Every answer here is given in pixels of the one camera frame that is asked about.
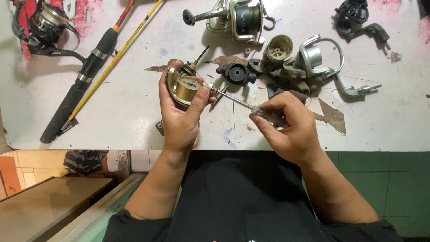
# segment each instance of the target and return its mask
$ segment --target black shirt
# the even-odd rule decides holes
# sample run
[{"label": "black shirt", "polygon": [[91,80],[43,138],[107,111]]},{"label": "black shirt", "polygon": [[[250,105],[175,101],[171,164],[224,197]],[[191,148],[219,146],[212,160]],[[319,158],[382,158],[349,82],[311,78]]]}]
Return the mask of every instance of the black shirt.
[{"label": "black shirt", "polygon": [[300,168],[279,157],[266,158],[187,167],[172,218],[137,220],[122,210],[109,220],[104,241],[403,241],[384,220],[321,224],[301,184]]}]

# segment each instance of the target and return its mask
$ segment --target person's left hand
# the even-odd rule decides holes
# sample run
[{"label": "person's left hand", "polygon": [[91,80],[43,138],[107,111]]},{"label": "person's left hand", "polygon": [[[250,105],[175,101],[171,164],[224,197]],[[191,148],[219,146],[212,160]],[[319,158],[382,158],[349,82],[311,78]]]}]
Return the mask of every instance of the person's left hand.
[{"label": "person's left hand", "polygon": [[[175,61],[167,69],[179,69],[182,65],[181,61]],[[216,101],[215,92],[210,94],[207,87],[202,87],[197,91],[189,108],[182,106],[170,96],[166,71],[161,76],[158,89],[165,136],[163,150],[188,155],[199,140],[200,115],[208,103]]]}]

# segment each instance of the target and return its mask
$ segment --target person's right hand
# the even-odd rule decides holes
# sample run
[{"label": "person's right hand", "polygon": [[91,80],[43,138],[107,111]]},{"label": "person's right hand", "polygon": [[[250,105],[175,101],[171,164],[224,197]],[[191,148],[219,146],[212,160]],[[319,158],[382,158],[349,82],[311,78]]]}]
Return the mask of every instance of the person's right hand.
[{"label": "person's right hand", "polygon": [[324,153],[316,132],[315,115],[290,92],[275,96],[259,108],[283,110],[291,125],[278,131],[262,117],[255,114],[249,116],[280,157],[302,167],[313,163]]}]

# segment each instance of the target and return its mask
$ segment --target yellow fishing rod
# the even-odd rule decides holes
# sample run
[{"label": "yellow fishing rod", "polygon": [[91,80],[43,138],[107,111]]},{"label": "yellow fishing rod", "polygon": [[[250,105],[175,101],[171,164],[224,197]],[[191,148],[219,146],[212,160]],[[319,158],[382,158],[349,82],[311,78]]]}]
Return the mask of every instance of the yellow fishing rod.
[{"label": "yellow fishing rod", "polygon": [[146,21],[151,17],[151,15],[154,13],[154,11],[157,9],[157,7],[160,5],[160,3],[163,0],[158,0],[158,2],[155,4],[155,6],[152,8],[152,10],[149,12],[148,15],[146,15],[145,19],[142,21],[142,23],[139,25],[139,27],[136,29],[136,31],[133,33],[133,35],[129,38],[126,44],[124,44],[123,48],[118,52],[118,54],[114,57],[112,62],[109,64],[109,66],[106,68],[106,70],[103,72],[103,74],[100,76],[100,78],[97,80],[97,82],[94,84],[94,86],[89,90],[88,94],[82,99],[82,101],[79,103],[79,105],[75,108],[73,113],[70,115],[67,122],[64,124],[64,126],[61,128],[62,131],[64,131],[67,126],[72,122],[73,118],[78,114],[78,112],[82,109],[82,107],[85,105],[85,103],[88,101],[88,99],[93,95],[93,93],[97,90],[97,88],[100,86],[100,84],[104,81],[104,79],[109,75],[109,73],[113,70],[116,63],[120,59],[120,57],[123,55],[124,51],[127,49],[129,44],[133,41],[133,39],[136,37],[136,35],[139,33],[140,29],[142,29],[143,25],[146,23]]}]

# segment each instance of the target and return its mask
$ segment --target gold reel body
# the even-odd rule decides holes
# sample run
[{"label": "gold reel body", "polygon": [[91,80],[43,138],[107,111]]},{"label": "gold reel body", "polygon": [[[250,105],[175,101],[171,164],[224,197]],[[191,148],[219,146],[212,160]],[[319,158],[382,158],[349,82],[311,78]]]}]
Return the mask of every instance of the gold reel body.
[{"label": "gold reel body", "polygon": [[189,106],[197,91],[203,87],[203,83],[190,76],[178,78],[178,71],[175,68],[167,70],[167,87],[173,99],[181,105]]}]

